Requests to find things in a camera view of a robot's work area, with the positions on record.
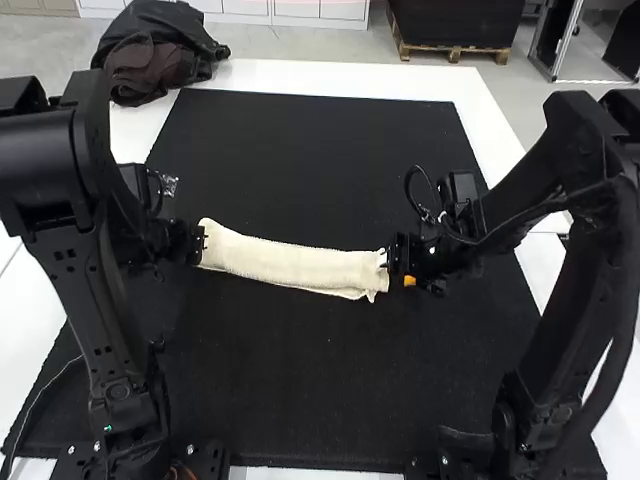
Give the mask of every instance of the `white table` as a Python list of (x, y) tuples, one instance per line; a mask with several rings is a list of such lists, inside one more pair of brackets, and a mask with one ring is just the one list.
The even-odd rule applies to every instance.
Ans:
[[(212, 81), (197, 88), (454, 102), (490, 187), (524, 154), (475, 68), (233, 60), (223, 63)], [(176, 97), (177, 92), (171, 92), (138, 109), (111, 108), (111, 147), (119, 163), (145, 161)], [(564, 249), (554, 232), (567, 228), (563, 216), (549, 217), (516, 250), (541, 311), (564, 259)], [(65, 320), (49, 280), (19, 245), (0, 231), (0, 381), (8, 386), (0, 395), (1, 438), (13, 423)], [(640, 413), (635, 405), (640, 398), (637, 341), (635, 346), (615, 402), (594, 432), (611, 480), (637, 477), (635, 458), (640, 456)], [(19, 460), (14, 464), (12, 478), (44, 480), (53, 465), (52, 460)], [(233, 468), (231, 477), (234, 480), (401, 478), (378, 473), (268, 468)]]

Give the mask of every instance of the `black rubber mat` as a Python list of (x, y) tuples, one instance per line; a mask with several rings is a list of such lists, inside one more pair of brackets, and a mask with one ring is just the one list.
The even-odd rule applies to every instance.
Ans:
[[(402, 190), (414, 163), (479, 172), (453, 104), (184, 90), (149, 158), (180, 178), (180, 216), (339, 249), (415, 228)], [(168, 333), (173, 433), (218, 437), (242, 464), (401, 471), (435, 455), (439, 424), (488, 432), (539, 319), (513, 255), (445, 299), (409, 289), (373, 305), (164, 270), (165, 284), (130, 282), (130, 300), (149, 336)], [(63, 329), (36, 388), (76, 352)], [(51, 395), (22, 453), (90, 439), (84, 375)]]

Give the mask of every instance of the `cabinet drawer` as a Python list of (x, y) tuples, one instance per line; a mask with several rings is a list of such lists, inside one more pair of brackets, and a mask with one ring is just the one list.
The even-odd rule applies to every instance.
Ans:
[(205, 13), (221, 13), (222, 0), (188, 0), (189, 5)]
[(268, 0), (222, 0), (223, 13), (269, 15)]
[(320, 0), (274, 0), (274, 15), (320, 18)]
[(320, 0), (320, 18), (364, 20), (365, 0)]

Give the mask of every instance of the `black jacket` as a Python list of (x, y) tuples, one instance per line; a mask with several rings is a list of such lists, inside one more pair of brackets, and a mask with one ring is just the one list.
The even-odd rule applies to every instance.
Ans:
[(130, 106), (209, 80), (212, 63), (231, 50), (212, 39), (203, 22), (204, 14), (188, 3), (134, 0), (100, 39), (91, 68), (105, 69), (112, 99)]

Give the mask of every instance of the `black cable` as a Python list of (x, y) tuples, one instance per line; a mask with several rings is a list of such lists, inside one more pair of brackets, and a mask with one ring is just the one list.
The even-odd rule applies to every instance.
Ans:
[(47, 384), (40, 389), (40, 391), (38, 391), (36, 398), (33, 399), (33, 402), (31, 402), (31, 405), (29, 405), (29, 408), (24, 414), (24, 419), (22, 420), (22, 425), (20, 425), (20, 429), (18, 430), (18, 435), (13, 442), (11, 453), (9, 453), (9, 455), (4, 459), (4, 462), (2, 462), (2, 469), (0, 469), (0, 480), (8, 480), (9, 476), (11, 475), (11, 469), (13, 468), (13, 461), (16, 456), (16, 451), (18, 450), (18, 446), (20, 445), (20, 441), (22, 440), (22, 435), (25, 431), (25, 428), (29, 423), (31, 412), (40, 400), (40, 397), (42, 397), (44, 392), (46, 392), (49, 387), (51, 387), (51, 385), (53, 385), (62, 375), (64, 375), (67, 370), (69, 370), (69, 367), (82, 360), (82, 358), (82, 355), (78, 355), (76, 358), (69, 360), (67, 364), (62, 367), (62, 369), (51, 380), (49, 380)]
[(609, 353), (602, 365), (596, 384), (582, 410), (569, 422), (556, 448), (539, 471), (537, 480), (555, 480), (565, 467), (567, 457), (576, 442), (588, 438), (604, 412), (607, 411), (618, 391), (627, 368), (633, 339), (635, 338), (636, 315), (626, 315), (620, 320)]
[(156, 200), (156, 204), (151, 210), (151, 218), (157, 218), (162, 211), (162, 204), (164, 201), (164, 182), (162, 181), (162, 177), (155, 170), (151, 170), (147, 168), (147, 175), (154, 178), (158, 182), (158, 199)]
[(431, 182), (431, 178), (429, 177), (427, 172), (425, 172), (420, 165), (414, 165), (413, 167), (411, 167), (404, 176), (404, 194), (407, 197), (411, 208), (413, 208), (413, 210), (418, 214), (420, 218), (426, 220), (427, 218), (431, 217), (431, 211), (415, 199), (411, 190), (411, 180), (413, 180), (413, 177), (416, 173), (420, 173), (429, 185), (429, 193), (431, 194), (431, 199), (433, 200), (433, 208), (436, 211), (440, 211), (442, 210), (442, 205), (440, 203), (440, 200), (438, 199), (436, 190), (433, 188), (433, 183)]

